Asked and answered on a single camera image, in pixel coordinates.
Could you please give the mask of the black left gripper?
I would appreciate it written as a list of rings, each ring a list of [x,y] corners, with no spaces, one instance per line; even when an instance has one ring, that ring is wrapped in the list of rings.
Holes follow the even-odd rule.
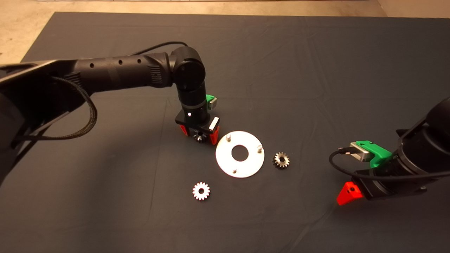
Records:
[[[220,118],[215,114],[210,114],[206,104],[199,107],[185,107],[182,105],[181,111],[175,117],[175,123],[179,125],[183,134],[189,136],[189,130],[212,133],[210,141],[216,145],[219,136]]]

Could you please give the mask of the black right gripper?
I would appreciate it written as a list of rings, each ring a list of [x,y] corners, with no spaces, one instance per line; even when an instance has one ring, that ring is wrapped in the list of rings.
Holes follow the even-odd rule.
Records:
[[[400,159],[389,159],[377,168],[355,171],[365,176],[410,176],[416,175],[405,167]],[[354,182],[346,182],[336,198],[338,205],[347,205],[363,198],[367,200],[386,200],[391,197],[405,197],[423,194],[426,192],[428,179],[415,179],[412,181],[373,181],[369,179],[354,178]]]

